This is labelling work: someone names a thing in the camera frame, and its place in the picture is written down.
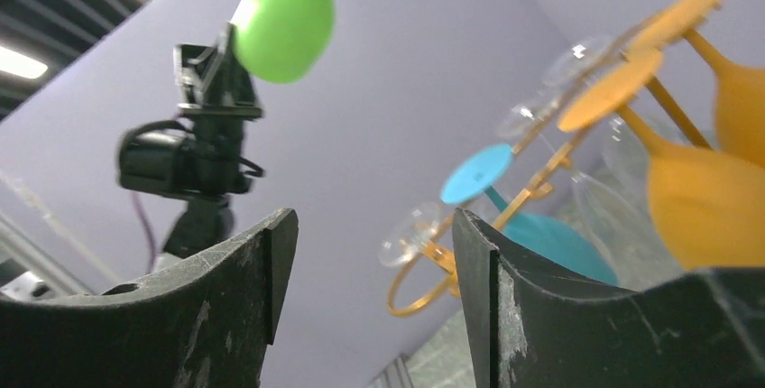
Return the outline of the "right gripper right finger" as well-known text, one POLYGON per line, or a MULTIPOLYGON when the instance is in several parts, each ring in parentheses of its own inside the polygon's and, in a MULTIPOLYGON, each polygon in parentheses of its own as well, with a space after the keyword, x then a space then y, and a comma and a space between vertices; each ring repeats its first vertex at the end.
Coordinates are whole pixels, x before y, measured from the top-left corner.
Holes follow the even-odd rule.
POLYGON ((571 272, 461 208, 452 234, 478 387, 764 384, 761 268, 698 269, 634 292, 571 272))

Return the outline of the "blue plastic goblet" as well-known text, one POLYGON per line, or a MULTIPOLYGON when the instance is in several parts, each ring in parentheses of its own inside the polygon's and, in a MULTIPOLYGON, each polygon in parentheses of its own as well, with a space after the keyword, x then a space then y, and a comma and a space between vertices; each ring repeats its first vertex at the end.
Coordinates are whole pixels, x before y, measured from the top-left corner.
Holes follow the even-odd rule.
MULTIPOLYGON (((507 143, 483 148, 452 172, 440 191, 441 200, 457 205, 484 194, 499 211, 504 211, 508 203, 493 184, 507 171, 514 157, 507 143)), ((553 217, 520 212, 503 227, 502 233, 570 271, 613 286, 618 284, 617 275, 595 246, 553 217)))

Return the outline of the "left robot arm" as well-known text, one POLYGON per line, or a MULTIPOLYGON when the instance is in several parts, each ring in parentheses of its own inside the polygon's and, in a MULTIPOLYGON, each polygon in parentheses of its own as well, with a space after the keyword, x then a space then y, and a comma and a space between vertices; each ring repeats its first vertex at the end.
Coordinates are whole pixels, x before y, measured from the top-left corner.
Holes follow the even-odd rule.
POLYGON ((183 259, 230 236, 231 195, 249 192, 264 175, 243 156, 245 125, 263 117, 263 109, 235 57, 232 23, 214 44, 178 44, 173 57, 177 115, 127 131, 116 159, 124 189, 186 202, 162 247, 183 259))

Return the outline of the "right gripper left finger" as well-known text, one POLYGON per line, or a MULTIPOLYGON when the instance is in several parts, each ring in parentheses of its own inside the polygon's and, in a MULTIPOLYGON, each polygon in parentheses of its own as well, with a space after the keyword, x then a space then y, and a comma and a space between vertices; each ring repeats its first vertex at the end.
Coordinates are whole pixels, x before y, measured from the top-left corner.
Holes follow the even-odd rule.
POLYGON ((298 233, 282 208, 101 295, 3 301, 2 386, 258 386, 298 233))

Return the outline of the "clear wine glass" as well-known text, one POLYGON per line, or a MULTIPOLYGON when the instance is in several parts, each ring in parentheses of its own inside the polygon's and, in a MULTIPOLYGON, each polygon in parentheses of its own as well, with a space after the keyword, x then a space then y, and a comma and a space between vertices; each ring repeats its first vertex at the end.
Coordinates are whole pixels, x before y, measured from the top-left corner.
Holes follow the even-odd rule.
POLYGON ((496 127, 496 135, 506 141, 519 141, 543 117, 558 109, 561 92, 541 90, 513 106, 496 127))
POLYGON ((544 71, 540 81, 546 88, 562 88, 592 68, 610 50, 613 38, 593 36, 562 51, 544 71))

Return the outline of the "clear flute glass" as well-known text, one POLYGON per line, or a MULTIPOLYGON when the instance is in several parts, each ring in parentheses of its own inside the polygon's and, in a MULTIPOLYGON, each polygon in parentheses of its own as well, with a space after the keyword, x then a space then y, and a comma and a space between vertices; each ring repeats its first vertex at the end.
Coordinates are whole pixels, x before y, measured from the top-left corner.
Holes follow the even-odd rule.
POLYGON ((424 202, 415 207, 382 242, 378 259, 383 266, 397 267, 423 254, 445 234, 454 209, 439 202, 424 202))

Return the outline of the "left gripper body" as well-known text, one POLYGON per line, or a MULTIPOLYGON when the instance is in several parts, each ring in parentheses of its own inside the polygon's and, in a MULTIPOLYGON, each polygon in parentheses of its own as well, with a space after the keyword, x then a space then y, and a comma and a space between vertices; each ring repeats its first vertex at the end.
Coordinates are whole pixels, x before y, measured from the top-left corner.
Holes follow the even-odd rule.
POLYGON ((173 50, 175 83, 180 89, 178 115, 230 117, 253 121, 263 108, 250 74, 235 56, 235 26, 227 24, 211 45, 177 44, 173 50))

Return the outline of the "orange plastic goblet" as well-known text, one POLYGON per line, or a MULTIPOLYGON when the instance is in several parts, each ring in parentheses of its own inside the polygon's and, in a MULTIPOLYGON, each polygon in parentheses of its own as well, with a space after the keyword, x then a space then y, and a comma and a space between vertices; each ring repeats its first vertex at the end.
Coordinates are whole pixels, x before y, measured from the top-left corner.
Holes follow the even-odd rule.
POLYGON ((687 270, 764 265, 764 171, 731 154, 672 143, 628 104, 655 75, 661 51, 628 58, 579 95, 558 119, 574 132, 615 112, 648 151, 650 216, 659 236, 687 270))
POLYGON ((697 30, 724 0, 677 0, 638 32, 626 54, 684 40, 715 75, 714 130, 724 152, 764 166, 764 69, 726 58, 697 30))

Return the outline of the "green plastic goblet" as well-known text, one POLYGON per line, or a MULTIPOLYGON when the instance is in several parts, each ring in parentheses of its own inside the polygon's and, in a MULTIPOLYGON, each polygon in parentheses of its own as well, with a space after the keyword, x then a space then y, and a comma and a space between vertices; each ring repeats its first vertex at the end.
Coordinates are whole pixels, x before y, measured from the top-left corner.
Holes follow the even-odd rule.
POLYGON ((335 14, 334 0, 240 0, 231 18, 235 56, 259 79, 294 82, 326 49, 335 14))

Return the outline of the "orange plastic goblet front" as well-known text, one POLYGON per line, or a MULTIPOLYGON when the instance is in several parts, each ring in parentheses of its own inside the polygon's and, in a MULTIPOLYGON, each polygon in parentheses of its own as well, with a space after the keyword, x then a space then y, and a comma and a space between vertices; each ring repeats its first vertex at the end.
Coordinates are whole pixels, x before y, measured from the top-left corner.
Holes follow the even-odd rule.
POLYGON ((715 75, 714 130, 724 152, 764 166, 764 69, 726 58, 697 30, 724 0, 677 0, 638 32, 626 54, 684 40, 715 75))

